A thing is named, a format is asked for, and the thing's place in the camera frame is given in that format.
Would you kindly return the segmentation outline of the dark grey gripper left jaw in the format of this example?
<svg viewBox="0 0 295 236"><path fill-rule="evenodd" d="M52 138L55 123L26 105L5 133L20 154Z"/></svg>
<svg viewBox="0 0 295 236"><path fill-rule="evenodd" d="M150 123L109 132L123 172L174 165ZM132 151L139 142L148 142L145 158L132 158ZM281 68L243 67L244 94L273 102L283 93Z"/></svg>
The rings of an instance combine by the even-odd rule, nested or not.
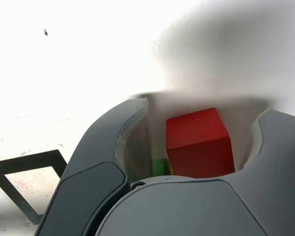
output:
<svg viewBox="0 0 295 236"><path fill-rule="evenodd" d="M96 120L78 143L36 231L92 236L130 185L148 177L148 100L126 100Z"/></svg>

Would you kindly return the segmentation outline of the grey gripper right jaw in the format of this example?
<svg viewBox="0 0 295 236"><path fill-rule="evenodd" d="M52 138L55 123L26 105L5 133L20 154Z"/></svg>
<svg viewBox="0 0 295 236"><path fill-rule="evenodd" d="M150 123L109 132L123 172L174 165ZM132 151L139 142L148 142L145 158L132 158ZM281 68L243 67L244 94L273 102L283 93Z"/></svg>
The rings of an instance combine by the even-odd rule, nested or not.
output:
<svg viewBox="0 0 295 236"><path fill-rule="evenodd" d="M254 123L253 161L221 177L161 177L122 197L98 236L295 236L295 116Z"/></svg>

